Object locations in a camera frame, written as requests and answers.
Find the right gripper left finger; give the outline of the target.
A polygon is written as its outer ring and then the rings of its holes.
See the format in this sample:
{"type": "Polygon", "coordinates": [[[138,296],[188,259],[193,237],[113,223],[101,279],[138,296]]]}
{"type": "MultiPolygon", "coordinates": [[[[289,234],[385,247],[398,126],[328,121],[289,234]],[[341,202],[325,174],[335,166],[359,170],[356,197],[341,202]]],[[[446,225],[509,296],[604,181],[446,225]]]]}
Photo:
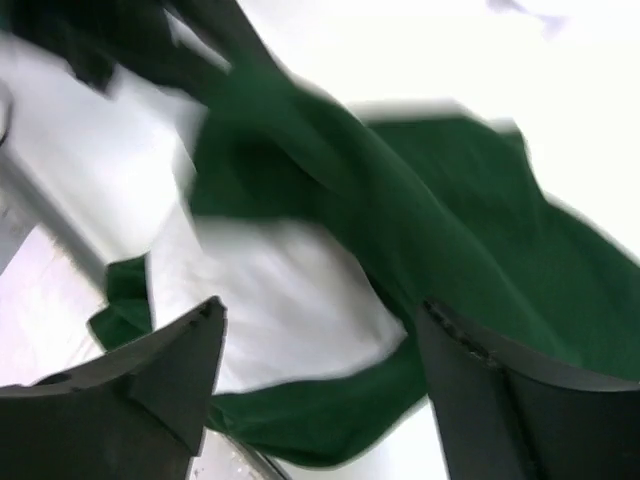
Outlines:
{"type": "Polygon", "coordinates": [[[2,388],[2,478],[187,478],[225,327],[225,309],[212,297],[102,357],[2,388]]]}

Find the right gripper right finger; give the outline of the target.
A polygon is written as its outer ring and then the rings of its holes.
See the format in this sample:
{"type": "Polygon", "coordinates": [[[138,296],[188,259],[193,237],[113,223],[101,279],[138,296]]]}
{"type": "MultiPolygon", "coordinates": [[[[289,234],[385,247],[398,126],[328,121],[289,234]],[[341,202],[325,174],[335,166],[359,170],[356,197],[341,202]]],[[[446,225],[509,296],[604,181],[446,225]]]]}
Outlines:
{"type": "Polygon", "coordinates": [[[450,478],[638,478],[638,383],[556,361],[435,302],[416,330],[450,478]]]}

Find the green and white t-shirt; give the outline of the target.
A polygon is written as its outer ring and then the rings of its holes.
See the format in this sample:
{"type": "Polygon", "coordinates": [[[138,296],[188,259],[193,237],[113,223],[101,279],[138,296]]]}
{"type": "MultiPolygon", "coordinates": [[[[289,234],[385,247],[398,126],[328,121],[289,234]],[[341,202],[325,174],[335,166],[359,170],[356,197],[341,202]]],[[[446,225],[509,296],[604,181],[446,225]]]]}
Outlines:
{"type": "Polygon", "coordinates": [[[5,1],[1,28],[99,92],[121,66],[202,105],[191,181],[85,329],[104,356],[218,298],[209,429],[299,467],[354,460],[430,400],[427,302],[639,385],[639,266],[544,195],[518,130],[358,118],[232,1],[5,1]]]}

